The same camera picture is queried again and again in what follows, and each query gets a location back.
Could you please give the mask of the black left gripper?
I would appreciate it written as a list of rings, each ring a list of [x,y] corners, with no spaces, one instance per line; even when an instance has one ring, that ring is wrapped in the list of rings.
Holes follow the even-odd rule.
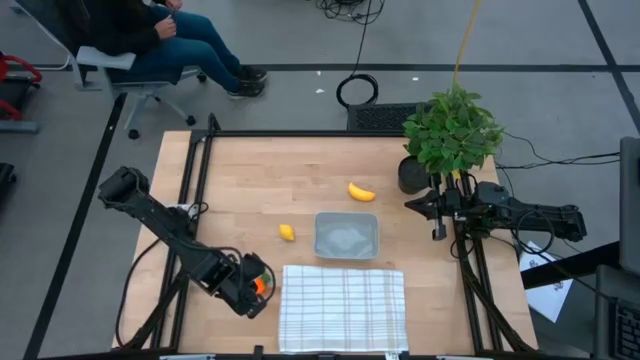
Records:
[[[272,278],[265,295],[257,295],[254,279]],[[237,263],[231,277],[219,289],[222,299],[237,315],[249,319],[257,317],[275,295],[275,273],[257,254],[247,253]]]

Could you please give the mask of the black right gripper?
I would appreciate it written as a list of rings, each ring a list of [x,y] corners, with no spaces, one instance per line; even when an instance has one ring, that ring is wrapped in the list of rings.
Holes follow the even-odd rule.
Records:
[[[422,197],[407,201],[404,206],[424,216],[427,220],[435,220],[432,238],[436,241],[444,240],[447,237],[444,217],[460,217],[462,213],[468,212],[472,208],[470,201],[456,186],[448,187],[445,190],[436,188],[435,192],[428,192]]]

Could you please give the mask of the yellow toy banana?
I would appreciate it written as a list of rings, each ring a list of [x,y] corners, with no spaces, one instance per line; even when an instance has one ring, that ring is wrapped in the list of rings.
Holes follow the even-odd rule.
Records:
[[[376,197],[376,194],[374,192],[362,189],[356,186],[354,183],[348,184],[348,192],[353,199],[362,202],[373,201]]]

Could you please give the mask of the grey plastic tupperware container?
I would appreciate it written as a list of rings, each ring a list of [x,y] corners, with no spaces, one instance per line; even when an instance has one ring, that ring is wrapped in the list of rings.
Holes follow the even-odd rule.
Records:
[[[372,260],[379,255],[379,223],[372,213],[320,212],[314,219],[313,251],[336,260]]]

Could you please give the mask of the black plant pot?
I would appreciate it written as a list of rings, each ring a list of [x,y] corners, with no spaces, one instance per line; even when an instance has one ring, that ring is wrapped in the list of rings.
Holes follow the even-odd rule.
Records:
[[[398,166],[398,187],[408,195],[430,186],[430,175],[415,156],[404,158]]]

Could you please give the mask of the green leafy plant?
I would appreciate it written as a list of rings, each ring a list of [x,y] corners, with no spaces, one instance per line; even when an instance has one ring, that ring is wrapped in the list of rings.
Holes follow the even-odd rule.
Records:
[[[504,127],[494,115],[476,104],[481,95],[455,84],[416,106],[403,123],[404,145],[409,155],[429,173],[481,168],[496,154]]]

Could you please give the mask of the white checkered kitchen towel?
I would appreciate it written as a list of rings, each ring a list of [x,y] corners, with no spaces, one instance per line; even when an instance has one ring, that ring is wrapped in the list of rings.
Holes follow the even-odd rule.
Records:
[[[282,353],[401,353],[409,349],[404,274],[287,265],[281,285]]]

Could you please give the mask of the black floor grille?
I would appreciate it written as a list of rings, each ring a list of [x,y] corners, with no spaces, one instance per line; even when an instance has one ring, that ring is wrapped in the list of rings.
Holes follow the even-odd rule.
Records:
[[[403,131],[403,123],[416,113],[418,103],[361,104],[348,110],[347,129],[353,132]]]

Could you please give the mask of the white printed paper sheet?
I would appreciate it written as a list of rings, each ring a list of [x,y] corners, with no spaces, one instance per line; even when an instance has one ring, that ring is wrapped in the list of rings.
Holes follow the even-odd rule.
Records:
[[[519,257],[519,269],[521,272],[524,272],[560,259],[561,256],[554,253],[543,252],[541,255],[532,255],[522,251]],[[544,316],[547,320],[555,323],[569,294],[572,283],[573,281],[571,279],[562,280],[550,285],[526,290],[525,293],[529,307]]]

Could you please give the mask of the dark desk bar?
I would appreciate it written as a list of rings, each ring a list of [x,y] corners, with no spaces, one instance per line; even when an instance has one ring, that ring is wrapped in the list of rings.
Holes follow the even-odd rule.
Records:
[[[620,245],[612,242],[568,258],[550,261],[521,272],[525,289],[538,288],[570,278],[591,275],[601,265],[620,268]]]

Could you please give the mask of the black keyboard device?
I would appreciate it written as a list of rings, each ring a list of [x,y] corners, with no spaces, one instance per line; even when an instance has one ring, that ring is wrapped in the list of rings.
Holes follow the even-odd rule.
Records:
[[[594,357],[640,360],[640,277],[601,265],[596,290]]]

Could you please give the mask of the person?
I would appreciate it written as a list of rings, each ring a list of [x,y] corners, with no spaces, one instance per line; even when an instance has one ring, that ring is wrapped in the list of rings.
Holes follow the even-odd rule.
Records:
[[[69,36],[109,55],[133,53],[133,72],[199,68],[229,96],[253,98],[267,72],[243,65],[211,20],[184,12],[183,0],[53,0]]]

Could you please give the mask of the grey blue office chair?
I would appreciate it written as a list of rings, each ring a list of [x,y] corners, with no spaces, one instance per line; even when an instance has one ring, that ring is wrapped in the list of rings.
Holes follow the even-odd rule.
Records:
[[[160,90],[180,81],[195,77],[206,81],[205,74],[197,67],[178,68],[164,72],[133,72],[136,60],[133,53],[110,56],[95,47],[80,46],[65,32],[62,19],[53,4],[44,0],[12,0],[12,8],[35,20],[38,26],[67,53],[71,62],[76,88],[83,91],[104,90],[111,98],[128,96],[135,101],[124,130],[131,139],[140,137],[138,118],[148,101],[154,100],[173,110],[187,125],[196,118],[187,114],[174,102],[164,98]]]

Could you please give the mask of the black frame crossbar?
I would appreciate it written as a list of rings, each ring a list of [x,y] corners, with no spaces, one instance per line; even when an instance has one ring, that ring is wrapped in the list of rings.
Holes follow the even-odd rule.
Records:
[[[347,131],[347,130],[194,130],[193,138],[213,137],[381,137],[403,138],[401,131]]]

